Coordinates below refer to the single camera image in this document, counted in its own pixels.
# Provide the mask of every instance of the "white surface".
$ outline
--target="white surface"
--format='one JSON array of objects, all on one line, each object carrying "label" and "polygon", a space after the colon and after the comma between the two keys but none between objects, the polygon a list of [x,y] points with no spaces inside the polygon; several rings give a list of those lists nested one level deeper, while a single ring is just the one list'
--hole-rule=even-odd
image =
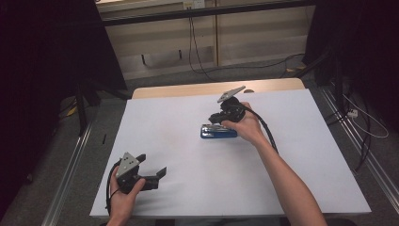
[{"label": "white surface", "polygon": [[[90,215],[107,216],[106,178],[124,152],[147,155],[140,175],[168,167],[157,190],[137,196],[136,217],[282,215],[263,163],[248,142],[240,137],[200,138],[201,125],[219,111],[219,96],[128,101]],[[371,211],[308,90],[236,96],[264,118],[280,155],[308,185],[324,213]]]}]

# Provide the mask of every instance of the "power strip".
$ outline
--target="power strip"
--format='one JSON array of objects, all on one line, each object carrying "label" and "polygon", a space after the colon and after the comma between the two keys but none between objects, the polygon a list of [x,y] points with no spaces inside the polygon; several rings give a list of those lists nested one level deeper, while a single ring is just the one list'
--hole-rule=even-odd
[{"label": "power strip", "polygon": [[349,109],[349,111],[348,111],[348,116],[350,117],[350,118],[357,118],[358,117],[358,111],[357,111],[357,109]]}]

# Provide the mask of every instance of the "metal bracket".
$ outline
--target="metal bracket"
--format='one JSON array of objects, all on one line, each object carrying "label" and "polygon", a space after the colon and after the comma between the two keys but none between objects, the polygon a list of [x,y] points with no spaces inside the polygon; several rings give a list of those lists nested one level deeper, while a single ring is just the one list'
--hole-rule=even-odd
[{"label": "metal bracket", "polygon": [[235,94],[237,94],[238,92],[240,92],[241,90],[245,89],[246,86],[242,86],[240,88],[237,89],[232,89],[230,91],[226,91],[222,94],[222,96],[219,98],[219,100],[217,100],[218,103],[224,102],[226,100],[229,100],[232,96],[234,96]]}]

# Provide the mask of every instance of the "human hand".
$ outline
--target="human hand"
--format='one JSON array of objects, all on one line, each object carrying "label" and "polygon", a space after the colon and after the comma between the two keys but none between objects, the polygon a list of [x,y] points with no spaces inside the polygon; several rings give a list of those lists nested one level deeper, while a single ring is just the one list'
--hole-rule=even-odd
[{"label": "human hand", "polygon": [[138,192],[146,184],[145,179],[140,179],[129,194],[124,194],[119,191],[120,186],[117,182],[117,171],[119,167],[116,167],[112,172],[110,182],[110,192],[115,194],[111,197],[111,214],[110,220],[107,225],[125,225],[129,218],[132,216],[133,209],[135,208],[135,201]]},{"label": "human hand", "polygon": [[[242,102],[241,104],[252,109],[247,102]],[[239,122],[223,121],[221,124],[237,131],[240,137],[249,141],[255,146],[256,144],[265,140],[258,118],[256,118],[256,116],[249,111],[246,111],[246,115]]]}]

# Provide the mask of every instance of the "metal frame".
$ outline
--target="metal frame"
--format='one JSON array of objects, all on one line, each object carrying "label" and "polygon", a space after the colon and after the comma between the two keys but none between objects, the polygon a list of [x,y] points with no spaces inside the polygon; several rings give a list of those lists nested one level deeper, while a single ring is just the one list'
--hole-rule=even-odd
[{"label": "metal frame", "polygon": [[[337,119],[340,119],[343,115],[340,113],[340,111],[338,111],[337,106],[334,104],[334,95],[331,93],[331,91],[325,91],[324,89],[322,89],[322,94],[325,97],[326,102],[328,103],[331,110],[333,112],[337,112]],[[359,134],[358,130],[347,117],[343,118],[343,120],[341,121],[341,126],[353,142],[358,153],[361,154],[362,137]],[[396,213],[399,214],[399,189],[397,185],[392,181],[390,176],[387,174],[387,172],[384,171],[384,169],[381,167],[371,150],[369,156],[367,157],[366,164],[369,168],[369,171],[373,174],[375,180],[384,191],[388,200],[391,202],[393,208],[396,210]]]},{"label": "metal frame", "polygon": [[139,24],[146,22],[176,20],[190,17],[214,16],[222,14],[231,14],[239,12],[262,11],[279,8],[298,8],[315,5],[317,0],[293,0],[293,1],[276,1],[268,3],[248,4],[230,7],[216,8],[197,8],[191,10],[180,10],[163,13],[155,13],[149,15],[129,16],[119,18],[103,19],[104,26],[114,26],[123,24]]},{"label": "metal frame", "polygon": [[85,150],[86,144],[88,142],[88,138],[90,136],[92,124],[96,118],[98,108],[95,109],[93,113],[92,119],[88,123],[84,133],[80,136],[76,142],[76,146],[74,148],[70,163],[68,164],[67,169],[65,170],[64,176],[62,177],[61,183],[56,190],[56,194],[53,197],[53,200],[50,204],[50,207],[44,217],[44,221],[42,222],[42,226],[47,225],[56,225],[58,222],[59,215],[61,214],[62,207],[64,206],[64,202],[67,199],[72,180],[76,169],[79,165],[79,160],[82,155],[82,152]]}]

